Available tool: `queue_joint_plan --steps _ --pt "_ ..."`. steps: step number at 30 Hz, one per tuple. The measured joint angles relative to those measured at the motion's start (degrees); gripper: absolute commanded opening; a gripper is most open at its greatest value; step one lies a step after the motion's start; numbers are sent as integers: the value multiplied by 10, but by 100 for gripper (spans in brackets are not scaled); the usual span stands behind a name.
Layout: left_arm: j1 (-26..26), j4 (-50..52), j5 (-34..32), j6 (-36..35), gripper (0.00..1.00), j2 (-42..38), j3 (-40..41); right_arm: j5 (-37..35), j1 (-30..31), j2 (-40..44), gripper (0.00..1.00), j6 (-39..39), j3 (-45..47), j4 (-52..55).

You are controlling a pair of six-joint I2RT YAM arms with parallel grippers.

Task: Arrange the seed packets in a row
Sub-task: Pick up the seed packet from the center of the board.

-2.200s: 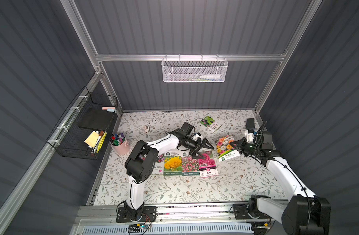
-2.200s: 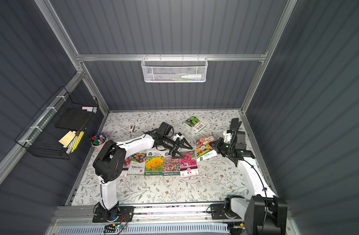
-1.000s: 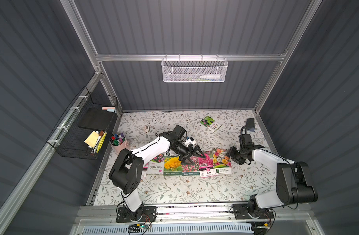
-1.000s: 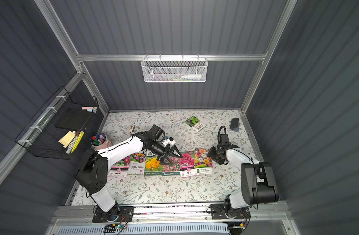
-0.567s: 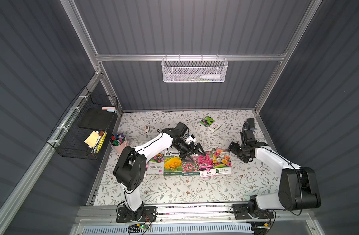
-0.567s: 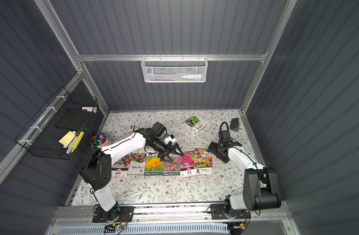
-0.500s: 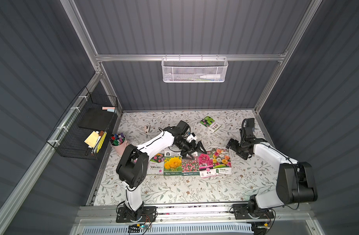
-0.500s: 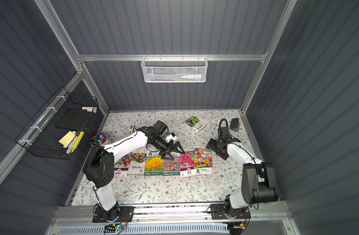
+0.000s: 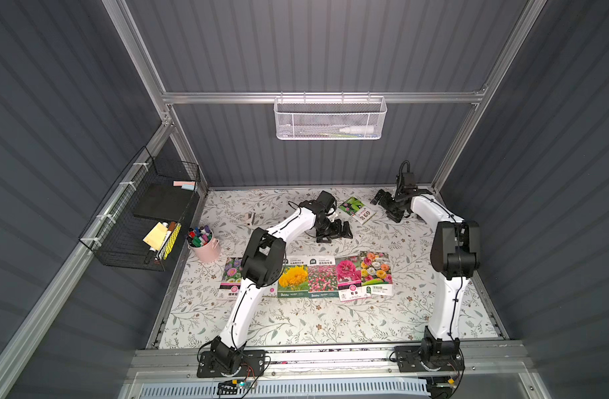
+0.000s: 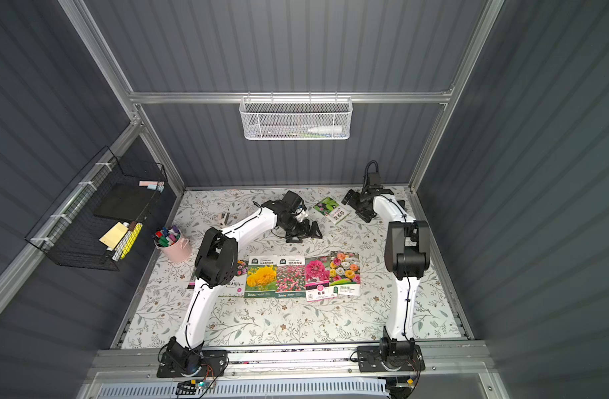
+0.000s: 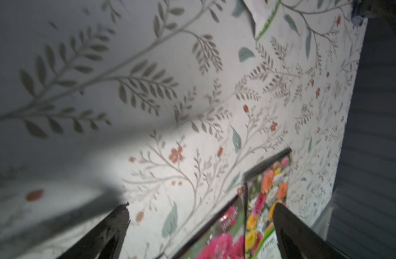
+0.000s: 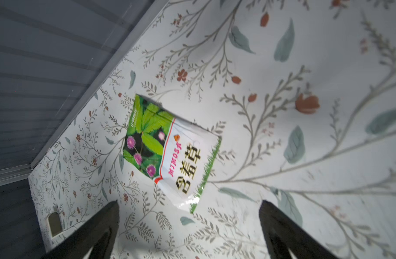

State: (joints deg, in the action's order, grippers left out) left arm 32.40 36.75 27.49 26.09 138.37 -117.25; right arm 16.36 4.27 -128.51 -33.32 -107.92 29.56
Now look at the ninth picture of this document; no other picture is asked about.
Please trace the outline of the yellow sunflower seed packet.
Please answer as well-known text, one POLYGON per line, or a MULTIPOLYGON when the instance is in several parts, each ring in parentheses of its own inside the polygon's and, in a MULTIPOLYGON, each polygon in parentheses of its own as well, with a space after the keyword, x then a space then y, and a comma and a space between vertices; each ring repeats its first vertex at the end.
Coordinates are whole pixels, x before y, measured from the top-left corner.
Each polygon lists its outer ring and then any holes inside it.
POLYGON ((291 257, 286 261, 278 280, 278 299, 309 297, 309 261, 309 256, 291 257))

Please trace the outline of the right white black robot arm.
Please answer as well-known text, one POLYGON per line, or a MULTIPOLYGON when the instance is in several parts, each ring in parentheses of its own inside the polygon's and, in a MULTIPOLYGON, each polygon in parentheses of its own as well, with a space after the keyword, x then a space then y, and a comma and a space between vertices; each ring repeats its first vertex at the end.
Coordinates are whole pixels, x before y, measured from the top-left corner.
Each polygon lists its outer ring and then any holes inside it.
POLYGON ((415 214, 434 233, 430 262, 437 290, 419 357, 426 367, 435 369, 460 354, 460 311, 465 290, 480 268, 480 226, 451 212, 430 191, 420 188, 410 171, 397 173, 394 194, 380 190, 371 204, 382 206, 397 223, 405 214, 415 214))

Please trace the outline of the red pink field seed packet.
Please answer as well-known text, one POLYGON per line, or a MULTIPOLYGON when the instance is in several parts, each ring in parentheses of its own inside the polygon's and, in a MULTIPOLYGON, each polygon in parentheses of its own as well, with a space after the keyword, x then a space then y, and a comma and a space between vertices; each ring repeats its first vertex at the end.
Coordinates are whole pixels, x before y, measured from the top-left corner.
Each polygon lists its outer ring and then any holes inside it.
POLYGON ((308 282, 311 299, 331 299, 339 297, 336 259, 334 256, 309 257, 308 282))

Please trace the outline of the green leaf seed packet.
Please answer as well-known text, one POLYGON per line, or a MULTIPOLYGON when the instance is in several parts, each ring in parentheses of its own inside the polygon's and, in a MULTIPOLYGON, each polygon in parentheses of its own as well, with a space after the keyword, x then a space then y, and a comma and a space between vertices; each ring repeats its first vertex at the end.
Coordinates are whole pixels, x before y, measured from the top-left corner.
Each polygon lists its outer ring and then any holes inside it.
POLYGON ((367 224, 377 214, 377 211, 353 196, 343 201, 339 209, 360 224, 367 224))

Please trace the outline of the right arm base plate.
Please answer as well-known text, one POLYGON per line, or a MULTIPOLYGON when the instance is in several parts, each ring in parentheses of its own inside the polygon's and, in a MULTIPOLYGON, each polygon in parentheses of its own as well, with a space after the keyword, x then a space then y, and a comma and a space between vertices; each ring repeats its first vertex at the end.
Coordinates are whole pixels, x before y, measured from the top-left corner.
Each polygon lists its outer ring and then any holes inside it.
POLYGON ((455 372, 465 371, 465 359, 457 342, 438 341, 434 344, 396 346, 391 360, 400 372, 455 372))

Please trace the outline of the pink carnation seed packet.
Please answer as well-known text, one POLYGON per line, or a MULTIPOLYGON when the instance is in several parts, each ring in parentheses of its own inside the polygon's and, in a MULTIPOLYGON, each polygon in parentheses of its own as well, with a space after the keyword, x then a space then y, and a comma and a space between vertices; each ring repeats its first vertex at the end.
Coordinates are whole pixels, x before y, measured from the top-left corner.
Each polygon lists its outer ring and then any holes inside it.
POLYGON ((337 259, 337 284, 341 302, 354 301, 366 297, 366 291, 362 287, 361 270, 357 255, 337 259))

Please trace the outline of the multicolour roses seed packet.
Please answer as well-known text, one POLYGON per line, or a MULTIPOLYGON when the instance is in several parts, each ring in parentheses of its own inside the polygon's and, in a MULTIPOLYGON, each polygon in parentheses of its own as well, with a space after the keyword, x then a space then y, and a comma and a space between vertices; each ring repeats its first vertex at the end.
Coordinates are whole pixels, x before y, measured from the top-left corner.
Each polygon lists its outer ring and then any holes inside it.
POLYGON ((389 255, 378 251, 362 251, 358 258, 362 286, 366 293, 393 296, 392 261, 389 255))

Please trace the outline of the purple pink flower seed packet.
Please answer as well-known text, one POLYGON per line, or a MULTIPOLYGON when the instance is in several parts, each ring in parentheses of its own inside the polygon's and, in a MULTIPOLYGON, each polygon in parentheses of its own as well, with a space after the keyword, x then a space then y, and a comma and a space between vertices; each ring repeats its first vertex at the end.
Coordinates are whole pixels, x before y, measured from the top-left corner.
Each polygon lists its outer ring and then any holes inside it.
POLYGON ((241 290, 241 258, 228 258, 217 289, 219 300, 235 300, 241 290))

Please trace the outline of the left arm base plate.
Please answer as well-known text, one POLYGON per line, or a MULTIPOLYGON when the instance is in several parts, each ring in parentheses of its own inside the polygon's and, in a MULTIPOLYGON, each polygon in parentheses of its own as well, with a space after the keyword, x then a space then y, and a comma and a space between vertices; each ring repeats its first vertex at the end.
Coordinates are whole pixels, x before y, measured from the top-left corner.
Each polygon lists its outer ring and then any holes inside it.
POLYGON ((259 377, 267 365, 267 352, 262 350, 226 351, 218 354, 212 351, 201 352, 198 356, 198 378, 216 377, 259 377))

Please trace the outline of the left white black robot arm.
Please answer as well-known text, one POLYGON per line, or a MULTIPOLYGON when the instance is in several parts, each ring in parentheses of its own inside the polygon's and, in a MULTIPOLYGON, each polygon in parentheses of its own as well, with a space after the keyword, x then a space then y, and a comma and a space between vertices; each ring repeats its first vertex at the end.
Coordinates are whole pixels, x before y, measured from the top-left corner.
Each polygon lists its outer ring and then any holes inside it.
POLYGON ((225 327, 209 343, 208 353, 218 371, 233 375, 244 362, 251 321, 263 296, 283 274, 288 244, 311 229, 324 237, 339 234, 343 225, 332 218, 337 209, 336 198, 321 191, 317 198, 297 204, 279 224, 253 230, 241 259, 241 292, 225 327))

